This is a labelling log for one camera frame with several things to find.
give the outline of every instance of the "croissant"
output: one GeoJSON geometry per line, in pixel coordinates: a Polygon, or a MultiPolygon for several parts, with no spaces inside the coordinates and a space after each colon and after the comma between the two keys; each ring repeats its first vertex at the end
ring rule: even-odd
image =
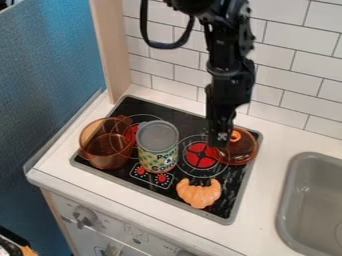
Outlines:
{"type": "Polygon", "coordinates": [[[180,198],[197,209],[212,205],[222,193],[221,184],[216,179],[211,180],[210,187],[190,186],[189,179],[182,179],[177,184],[176,190],[180,198]]]}

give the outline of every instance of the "blue wall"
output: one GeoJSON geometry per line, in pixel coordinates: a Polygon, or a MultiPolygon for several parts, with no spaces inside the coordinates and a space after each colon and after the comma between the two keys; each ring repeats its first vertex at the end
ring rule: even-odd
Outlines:
{"type": "Polygon", "coordinates": [[[40,255],[70,255],[22,166],[104,77],[86,0],[24,0],[0,13],[0,225],[40,255]]]}

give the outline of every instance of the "knob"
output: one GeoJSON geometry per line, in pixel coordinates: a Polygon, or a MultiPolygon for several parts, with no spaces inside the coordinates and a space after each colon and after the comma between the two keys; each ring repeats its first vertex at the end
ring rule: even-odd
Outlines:
{"type": "Polygon", "coordinates": [[[106,251],[105,251],[105,255],[106,256],[121,256],[122,255],[122,251],[121,249],[112,246],[112,245],[108,245],[106,251]]]}
{"type": "Polygon", "coordinates": [[[84,226],[93,227],[99,220],[95,212],[81,205],[76,207],[73,216],[77,221],[79,229],[82,229],[84,226]]]}
{"type": "Polygon", "coordinates": [[[177,256],[196,256],[196,255],[193,254],[193,253],[184,251],[184,250],[180,250],[180,251],[177,253],[177,256]]]}

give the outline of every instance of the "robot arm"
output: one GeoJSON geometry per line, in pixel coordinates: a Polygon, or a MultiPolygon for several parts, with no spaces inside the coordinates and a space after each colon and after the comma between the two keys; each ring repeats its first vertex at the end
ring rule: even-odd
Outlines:
{"type": "Polygon", "coordinates": [[[251,100],[255,83],[253,61],[246,58],[254,49],[250,28],[251,9],[247,0],[163,0],[169,7],[189,15],[181,38],[172,44],[152,42],[148,38],[148,0],[142,0],[140,29],[146,43],[154,48],[175,49],[184,45],[196,17],[204,26],[209,51],[207,71],[212,83],[206,87],[207,113],[211,147],[229,145],[236,108],[251,100]]]}

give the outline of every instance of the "white countertop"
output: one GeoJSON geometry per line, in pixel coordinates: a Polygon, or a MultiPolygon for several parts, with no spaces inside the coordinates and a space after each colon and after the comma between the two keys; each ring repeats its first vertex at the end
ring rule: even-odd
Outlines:
{"type": "MultiPolygon", "coordinates": [[[[127,94],[203,116],[205,113],[203,103],[140,86],[132,85],[127,94]]],[[[275,229],[288,162],[307,151],[342,158],[342,141],[238,114],[235,123],[261,132],[264,140],[237,218],[231,226],[223,226],[70,165],[82,128],[112,108],[107,94],[102,94],[27,174],[28,179],[90,202],[105,213],[126,216],[176,241],[186,241],[210,255],[236,255],[228,248],[248,256],[301,255],[288,248],[275,229]]]]}

